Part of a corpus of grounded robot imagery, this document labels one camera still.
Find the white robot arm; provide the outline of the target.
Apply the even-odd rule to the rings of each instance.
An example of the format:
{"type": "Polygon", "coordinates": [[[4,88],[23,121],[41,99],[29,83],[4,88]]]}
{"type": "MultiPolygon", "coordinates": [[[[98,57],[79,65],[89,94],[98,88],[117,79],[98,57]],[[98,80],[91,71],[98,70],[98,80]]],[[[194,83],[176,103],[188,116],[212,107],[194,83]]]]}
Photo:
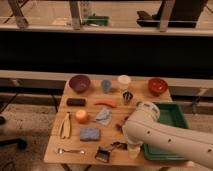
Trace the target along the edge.
{"type": "Polygon", "coordinates": [[[122,126],[127,144],[150,144],[213,169],[213,134],[161,124],[159,117],[155,103],[138,102],[122,126]]]}

